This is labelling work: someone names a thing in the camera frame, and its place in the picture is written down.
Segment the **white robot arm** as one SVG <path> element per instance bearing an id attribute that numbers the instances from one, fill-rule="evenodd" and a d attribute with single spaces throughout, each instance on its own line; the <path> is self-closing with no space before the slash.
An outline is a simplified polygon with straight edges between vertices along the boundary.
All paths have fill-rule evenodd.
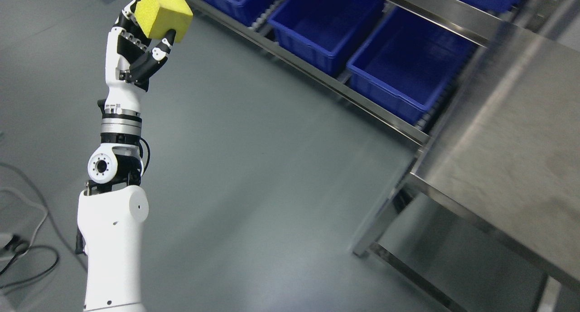
<path id="1" fill-rule="evenodd" d="M 149 214 L 141 188 L 145 171 L 142 119 L 134 110 L 97 105 L 100 145 L 87 162 L 89 180 L 79 194 L 75 252 L 87 256 L 85 312 L 144 312 L 140 258 Z"/>

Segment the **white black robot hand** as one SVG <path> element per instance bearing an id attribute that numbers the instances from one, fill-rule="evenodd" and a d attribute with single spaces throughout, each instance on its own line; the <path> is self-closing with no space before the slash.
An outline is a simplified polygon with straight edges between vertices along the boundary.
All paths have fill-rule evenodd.
<path id="1" fill-rule="evenodd" d="M 168 61 L 176 31 L 169 29 L 151 47 L 149 39 L 136 19 L 132 0 L 118 15 L 107 35 L 104 66 L 108 95 L 99 104 L 102 114 L 127 114 L 139 117 L 140 99 L 149 89 L 150 78 Z"/>

